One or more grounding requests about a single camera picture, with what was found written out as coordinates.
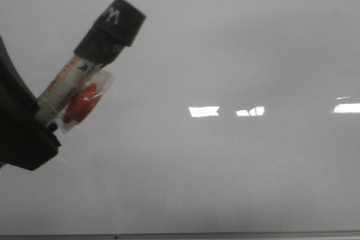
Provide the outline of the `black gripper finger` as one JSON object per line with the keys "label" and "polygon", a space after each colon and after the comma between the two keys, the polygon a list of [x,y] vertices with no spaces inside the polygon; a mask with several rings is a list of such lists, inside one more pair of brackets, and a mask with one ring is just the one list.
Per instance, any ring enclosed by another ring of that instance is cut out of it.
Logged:
{"label": "black gripper finger", "polygon": [[1,164],[34,171],[54,158],[61,146],[56,124],[35,119],[37,99],[14,67],[1,41]]}

